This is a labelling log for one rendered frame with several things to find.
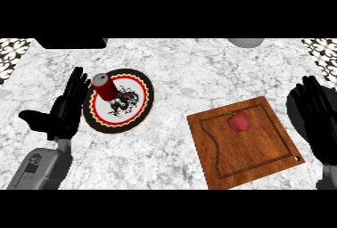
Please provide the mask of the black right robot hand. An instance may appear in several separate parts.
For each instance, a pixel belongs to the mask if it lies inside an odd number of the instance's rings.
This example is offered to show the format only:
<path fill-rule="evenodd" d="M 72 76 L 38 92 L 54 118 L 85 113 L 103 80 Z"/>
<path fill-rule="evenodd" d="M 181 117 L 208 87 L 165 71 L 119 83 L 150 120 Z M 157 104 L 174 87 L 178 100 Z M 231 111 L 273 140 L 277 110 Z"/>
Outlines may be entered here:
<path fill-rule="evenodd" d="M 292 96 L 301 117 L 305 120 L 308 143 L 323 164 L 337 166 L 337 111 L 314 76 L 304 76 Z"/>

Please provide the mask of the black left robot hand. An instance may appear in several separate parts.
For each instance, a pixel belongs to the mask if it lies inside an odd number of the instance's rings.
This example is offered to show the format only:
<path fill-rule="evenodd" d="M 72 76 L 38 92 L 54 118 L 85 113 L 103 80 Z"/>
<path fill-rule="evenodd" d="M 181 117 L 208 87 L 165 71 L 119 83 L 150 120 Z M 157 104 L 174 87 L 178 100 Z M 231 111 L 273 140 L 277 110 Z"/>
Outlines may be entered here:
<path fill-rule="evenodd" d="M 82 67 L 76 67 L 67 81 L 64 94 L 57 98 L 49 113 L 24 110 L 18 117 L 30 125 L 30 129 L 48 133 L 48 140 L 72 139 L 79 131 L 82 105 L 88 96 L 91 80 Z"/>

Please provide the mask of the brown wooden cutting board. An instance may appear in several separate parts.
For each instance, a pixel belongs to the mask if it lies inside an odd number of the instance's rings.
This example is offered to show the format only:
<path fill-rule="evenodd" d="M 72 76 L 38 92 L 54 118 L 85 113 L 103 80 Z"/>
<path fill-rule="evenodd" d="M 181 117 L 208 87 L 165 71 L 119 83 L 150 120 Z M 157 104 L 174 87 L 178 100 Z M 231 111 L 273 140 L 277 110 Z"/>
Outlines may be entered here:
<path fill-rule="evenodd" d="M 250 128 L 236 132 L 230 112 L 245 112 Z M 231 189 L 305 163 L 265 97 L 187 117 L 208 185 Z"/>

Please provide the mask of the red bell pepper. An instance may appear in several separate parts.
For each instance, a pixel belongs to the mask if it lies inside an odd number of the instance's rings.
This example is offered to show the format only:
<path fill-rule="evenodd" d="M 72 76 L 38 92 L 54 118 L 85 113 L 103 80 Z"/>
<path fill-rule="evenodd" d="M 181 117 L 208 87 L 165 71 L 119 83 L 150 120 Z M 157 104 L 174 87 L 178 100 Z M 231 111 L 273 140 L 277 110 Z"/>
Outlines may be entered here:
<path fill-rule="evenodd" d="M 231 112 L 231 117 L 227 119 L 231 129 L 239 133 L 250 128 L 250 119 L 246 112 Z"/>

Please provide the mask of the red can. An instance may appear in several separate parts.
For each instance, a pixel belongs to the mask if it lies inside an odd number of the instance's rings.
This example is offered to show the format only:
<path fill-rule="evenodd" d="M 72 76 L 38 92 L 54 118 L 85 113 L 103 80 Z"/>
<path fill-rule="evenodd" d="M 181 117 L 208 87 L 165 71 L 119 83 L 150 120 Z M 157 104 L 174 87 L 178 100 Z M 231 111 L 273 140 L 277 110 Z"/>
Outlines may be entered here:
<path fill-rule="evenodd" d="M 106 101 L 112 101 L 117 97 L 117 87 L 114 80 L 106 73 L 100 73 L 92 79 L 92 88 Z"/>

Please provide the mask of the patterned plate with black rim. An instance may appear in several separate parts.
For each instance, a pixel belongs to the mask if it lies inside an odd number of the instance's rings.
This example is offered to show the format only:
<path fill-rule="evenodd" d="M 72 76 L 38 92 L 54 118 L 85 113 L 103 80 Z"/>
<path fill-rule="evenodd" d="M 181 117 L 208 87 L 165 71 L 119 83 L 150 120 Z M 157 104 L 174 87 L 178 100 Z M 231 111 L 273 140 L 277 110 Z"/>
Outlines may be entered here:
<path fill-rule="evenodd" d="M 132 130 L 146 120 L 154 104 L 154 87 L 148 76 L 135 69 L 106 73 L 114 80 L 117 97 L 106 101 L 92 88 L 83 103 L 83 116 L 91 128 L 104 134 Z"/>

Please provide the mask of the black appliance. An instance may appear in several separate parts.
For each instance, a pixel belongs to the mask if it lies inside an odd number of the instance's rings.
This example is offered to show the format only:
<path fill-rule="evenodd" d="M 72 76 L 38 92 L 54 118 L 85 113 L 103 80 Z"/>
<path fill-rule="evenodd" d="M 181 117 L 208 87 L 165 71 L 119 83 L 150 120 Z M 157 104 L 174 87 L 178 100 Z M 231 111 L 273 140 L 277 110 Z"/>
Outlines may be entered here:
<path fill-rule="evenodd" d="M 107 38 L 38 38 L 45 49 L 104 49 Z"/>

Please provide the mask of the grey round object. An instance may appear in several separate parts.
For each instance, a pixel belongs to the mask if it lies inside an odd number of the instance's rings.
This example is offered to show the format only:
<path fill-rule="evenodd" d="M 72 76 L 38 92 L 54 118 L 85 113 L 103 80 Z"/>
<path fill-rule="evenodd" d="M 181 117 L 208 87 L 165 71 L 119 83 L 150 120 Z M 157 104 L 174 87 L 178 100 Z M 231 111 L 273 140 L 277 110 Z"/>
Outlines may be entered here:
<path fill-rule="evenodd" d="M 230 38 L 230 42 L 242 48 L 256 48 L 264 42 L 264 38 Z"/>

